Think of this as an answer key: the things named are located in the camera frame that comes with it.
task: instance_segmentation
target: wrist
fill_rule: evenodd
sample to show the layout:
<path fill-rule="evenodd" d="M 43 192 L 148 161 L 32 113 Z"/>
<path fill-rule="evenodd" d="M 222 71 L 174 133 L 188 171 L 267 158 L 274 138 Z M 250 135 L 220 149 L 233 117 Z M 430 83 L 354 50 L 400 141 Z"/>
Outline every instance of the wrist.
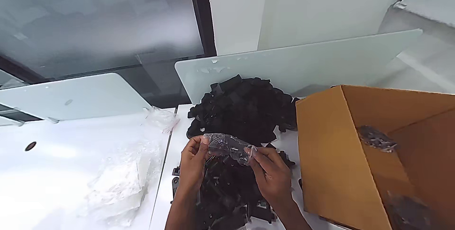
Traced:
<path fill-rule="evenodd" d="M 282 198 L 278 202 L 270 203 L 270 205 L 278 217 L 280 217 L 280 215 L 293 215 L 295 213 L 300 214 L 300 209 L 297 203 L 295 203 L 295 201 L 292 199 L 292 196 Z"/>
<path fill-rule="evenodd" d="M 192 188 L 187 188 L 185 186 L 177 187 L 177 191 L 175 192 L 174 200 L 191 200 L 195 201 L 197 197 L 197 191 L 194 191 Z"/>

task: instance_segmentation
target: frosted glass panel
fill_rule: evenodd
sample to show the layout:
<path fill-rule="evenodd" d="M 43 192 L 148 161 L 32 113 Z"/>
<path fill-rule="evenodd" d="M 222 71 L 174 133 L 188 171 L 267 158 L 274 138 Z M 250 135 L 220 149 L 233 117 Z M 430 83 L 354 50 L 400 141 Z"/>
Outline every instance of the frosted glass panel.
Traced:
<path fill-rule="evenodd" d="M 192 0 L 0 0 L 0 54 L 44 77 L 203 54 Z"/>

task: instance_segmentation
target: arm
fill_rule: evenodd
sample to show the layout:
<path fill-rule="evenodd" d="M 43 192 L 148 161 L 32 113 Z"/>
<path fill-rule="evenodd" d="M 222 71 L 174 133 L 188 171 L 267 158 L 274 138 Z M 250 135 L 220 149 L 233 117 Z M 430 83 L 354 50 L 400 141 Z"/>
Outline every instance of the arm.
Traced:
<path fill-rule="evenodd" d="M 204 178 L 204 164 L 207 157 L 208 139 L 203 136 L 191 138 L 182 151 L 179 184 L 165 230 L 195 228 L 196 196 Z"/>
<path fill-rule="evenodd" d="M 262 196 L 272 206 L 286 230 L 311 230 L 292 199 L 291 171 L 273 148 L 258 148 L 250 160 Z"/>

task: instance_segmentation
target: left hand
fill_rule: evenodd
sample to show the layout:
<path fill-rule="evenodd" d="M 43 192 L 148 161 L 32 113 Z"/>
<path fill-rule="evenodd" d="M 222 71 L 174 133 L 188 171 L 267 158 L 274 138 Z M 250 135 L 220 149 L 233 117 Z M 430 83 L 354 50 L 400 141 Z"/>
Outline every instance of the left hand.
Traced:
<path fill-rule="evenodd" d="M 180 179 L 177 193 L 197 195 L 204 178 L 204 164 L 209 158 L 209 140 L 204 136 L 196 136 L 188 141 L 182 151 L 180 160 Z"/>

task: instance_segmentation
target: right hand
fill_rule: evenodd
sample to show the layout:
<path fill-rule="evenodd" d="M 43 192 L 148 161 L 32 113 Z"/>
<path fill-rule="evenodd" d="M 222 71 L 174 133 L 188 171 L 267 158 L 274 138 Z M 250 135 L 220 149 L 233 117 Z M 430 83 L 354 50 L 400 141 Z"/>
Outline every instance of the right hand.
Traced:
<path fill-rule="evenodd" d="M 293 202 L 291 171 L 275 149 L 258 148 L 249 164 L 253 168 L 262 196 L 272 207 Z"/>

